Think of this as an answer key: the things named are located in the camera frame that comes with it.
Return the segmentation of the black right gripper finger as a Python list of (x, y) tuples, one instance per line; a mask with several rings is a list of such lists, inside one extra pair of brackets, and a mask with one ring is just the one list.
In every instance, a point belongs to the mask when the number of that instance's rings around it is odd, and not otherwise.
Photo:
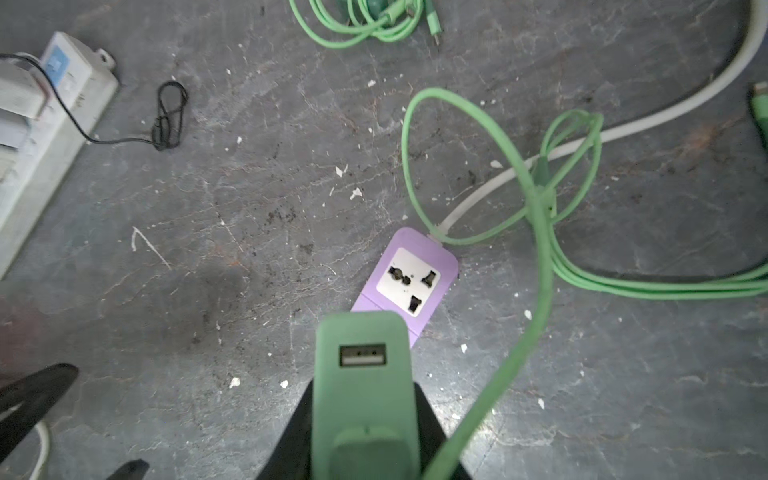
[(414, 382), (413, 386), (421, 462), (419, 478), (422, 478), (430, 462), (446, 442), (447, 436), (421, 386), (417, 382)]
[(257, 480), (311, 478), (312, 405), (310, 381)]
[(142, 459), (131, 460), (115, 470), (107, 480), (143, 480), (150, 465)]
[(78, 375), (76, 366), (58, 363), (1, 388), (1, 461), (67, 393)]

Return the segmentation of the green charger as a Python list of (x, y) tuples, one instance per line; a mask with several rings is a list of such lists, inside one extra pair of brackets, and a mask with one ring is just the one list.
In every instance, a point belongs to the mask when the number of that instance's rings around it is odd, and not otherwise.
[(316, 331), (312, 395), (312, 478), (419, 477), (409, 331), (398, 314), (324, 318)]

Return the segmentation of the white multicolour power strip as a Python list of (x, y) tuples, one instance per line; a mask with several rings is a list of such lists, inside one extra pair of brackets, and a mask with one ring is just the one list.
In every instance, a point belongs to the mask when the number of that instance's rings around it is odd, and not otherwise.
[(114, 58), (67, 33), (24, 58), (1, 62), (2, 275), (118, 90)]

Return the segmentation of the purple power strip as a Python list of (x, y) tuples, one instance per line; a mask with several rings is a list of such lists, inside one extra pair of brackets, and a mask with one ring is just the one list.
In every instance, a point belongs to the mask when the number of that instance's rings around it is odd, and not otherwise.
[(409, 343), (415, 344), (458, 273), (454, 254), (403, 227), (392, 237), (351, 310), (397, 313), (407, 325)]

